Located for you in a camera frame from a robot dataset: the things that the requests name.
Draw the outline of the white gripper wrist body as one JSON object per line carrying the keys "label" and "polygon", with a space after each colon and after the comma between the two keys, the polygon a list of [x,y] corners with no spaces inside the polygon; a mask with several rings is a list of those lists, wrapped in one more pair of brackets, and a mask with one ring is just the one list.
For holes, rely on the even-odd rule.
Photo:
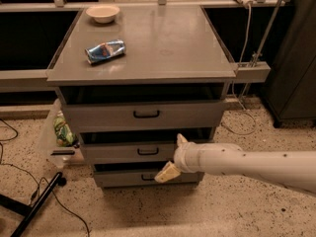
{"label": "white gripper wrist body", "polygon": [[179,143],[175,150],[174,163],[183,173],[203,172],[200,157],[204,149],[203,144],[193,142]]}

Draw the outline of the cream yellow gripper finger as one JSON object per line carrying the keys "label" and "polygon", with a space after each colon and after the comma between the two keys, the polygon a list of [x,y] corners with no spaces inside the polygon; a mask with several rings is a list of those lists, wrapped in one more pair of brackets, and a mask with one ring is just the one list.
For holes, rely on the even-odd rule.
{"label": "cream yellow gripper finger", "polygon": [[154,180],[158,183],[166,183],[181,175],[181,171],[177,166],[169,161],[163,169],[155,176]]}

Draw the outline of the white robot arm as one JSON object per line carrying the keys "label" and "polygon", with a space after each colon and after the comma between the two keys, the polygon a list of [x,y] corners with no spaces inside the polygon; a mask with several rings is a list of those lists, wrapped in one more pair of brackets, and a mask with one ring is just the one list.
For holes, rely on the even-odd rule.
{"label": "white robot arm", "polygon": [[232,143],[194,143],[177,134],[177,148],[154,180],[166,183],[184,173],[239,175],[316,195],[316,152],[250,152]]}

